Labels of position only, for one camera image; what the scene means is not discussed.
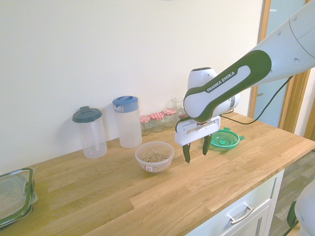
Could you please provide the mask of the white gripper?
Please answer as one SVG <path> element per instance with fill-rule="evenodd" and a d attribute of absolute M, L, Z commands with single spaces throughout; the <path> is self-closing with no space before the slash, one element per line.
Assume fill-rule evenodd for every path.
<path fill-rule="evenodd" d="M 206 155 L 211 144 L 211 134 L 217 132 L 221 125 L 220 116 L 208 120 L 205 124 L 200 124 L 192 119 L 180 121 L 175 128 L 175 142 L 182 146 L 185 161 L 190 163 L 190 143 L 204 138 L 202 147 L 203 155 Z"/>

